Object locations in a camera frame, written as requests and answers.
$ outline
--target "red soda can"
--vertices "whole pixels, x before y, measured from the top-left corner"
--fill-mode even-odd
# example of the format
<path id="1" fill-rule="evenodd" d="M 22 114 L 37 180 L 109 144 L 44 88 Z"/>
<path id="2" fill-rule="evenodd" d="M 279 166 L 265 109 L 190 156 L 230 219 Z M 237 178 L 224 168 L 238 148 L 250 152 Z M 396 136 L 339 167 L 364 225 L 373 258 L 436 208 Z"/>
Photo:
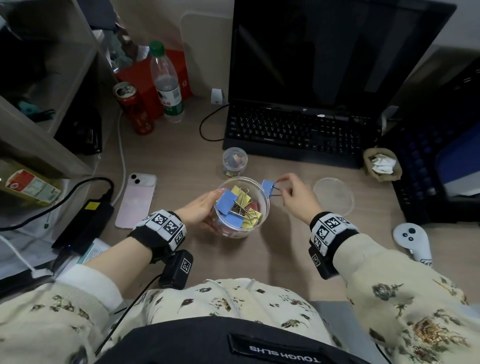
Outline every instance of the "red soda can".
<path id="1" fill-rule="evenodd" d="M 128 82 L 120 82 L 113 87 L 113 93 L 137 134 L 150 134 L 154 129 L 154 123 L 150 120 L 137 89 Z"/>

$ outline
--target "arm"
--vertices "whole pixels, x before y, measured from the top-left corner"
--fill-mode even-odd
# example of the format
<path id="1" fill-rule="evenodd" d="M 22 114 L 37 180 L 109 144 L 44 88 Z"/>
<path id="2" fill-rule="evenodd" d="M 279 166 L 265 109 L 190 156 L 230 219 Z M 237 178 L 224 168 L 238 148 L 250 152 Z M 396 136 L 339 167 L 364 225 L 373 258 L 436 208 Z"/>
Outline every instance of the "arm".
<path id="1" fill-rule="evenodd" d="M 315 233 L 326 212 L 297 176 L 279 179 L 287 180 L 292 188 L 282 190 L 286 208 Z M 337 235 L 322 251 L 347 284 L 360 325 L 392 362 L 478 361 L 480 319 L 466 314 L 466 297 L 449 279 L 356 230 Z"/>
<path id="2" fill-rule="evenodd" d="M 175 214 L 188 226 L 201 222 L 206 227 L 222 193 L 206 193 Z M 1 304 L 0 358 L 9 363 L 93 362 L 109 313 L 151 260 L 152 251 L 128 237 L 55 283 Z"/>

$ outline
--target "crumpled tissue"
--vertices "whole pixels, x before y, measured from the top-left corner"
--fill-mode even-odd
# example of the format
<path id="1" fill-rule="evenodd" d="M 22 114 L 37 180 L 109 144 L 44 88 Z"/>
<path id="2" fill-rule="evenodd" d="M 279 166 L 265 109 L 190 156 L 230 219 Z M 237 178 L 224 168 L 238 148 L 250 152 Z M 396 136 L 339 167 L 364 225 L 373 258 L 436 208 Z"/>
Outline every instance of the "crumpled tissue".
<path id="1" fill-rule="evenodd" d="M 387 157 L 384 154 L 377 154 L 375 159 L 372 160 L 373 167 L 372 170 L 378 174 L 392 174 L 393 167 L 396 164 L 396 160 L 390 157 Z"/>

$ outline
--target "white controller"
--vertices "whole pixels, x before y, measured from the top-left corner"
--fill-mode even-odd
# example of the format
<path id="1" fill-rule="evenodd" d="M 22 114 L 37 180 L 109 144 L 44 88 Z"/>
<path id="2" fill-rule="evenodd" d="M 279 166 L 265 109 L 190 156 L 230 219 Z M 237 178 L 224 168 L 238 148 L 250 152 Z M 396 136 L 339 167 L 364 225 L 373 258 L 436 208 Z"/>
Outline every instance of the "white controller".
<path id="1" fill-rule="evenodd" d="M 417 262 L 429 267 L 432 265 L 432 253 L 428 236 L 421 226 L 406 222 L 393 229 L 392 235 L 398 245 L 412 252 L 413 258 Z"/>

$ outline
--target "hand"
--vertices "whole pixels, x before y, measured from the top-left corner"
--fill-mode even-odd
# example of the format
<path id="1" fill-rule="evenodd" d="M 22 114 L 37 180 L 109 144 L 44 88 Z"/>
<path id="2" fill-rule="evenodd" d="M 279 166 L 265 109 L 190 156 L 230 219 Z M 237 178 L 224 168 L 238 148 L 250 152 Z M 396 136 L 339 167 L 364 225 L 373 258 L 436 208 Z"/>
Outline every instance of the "hand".
<path id="1" fill-rule="evenodd" d="M 310 225 L 315 215 L 323 212 L 313 191 L 294 173 L 280 177 L 277 182 L 290 181 L 291 188 L 281 188 L 283 204 L 293 216 Z"/>
<path id="2" fill-rule="evenodd" d="M 187 226 L 201 222 L 202 227 L 213 230 L 209 225 L 211 219 L 209 219 L 208 215 L 214 203 L 223 195 L 223 192 L 225 192 L 225 189 L 207 192 L 190 202 L 187 206 L 179 208 L 175 213 Z"/>

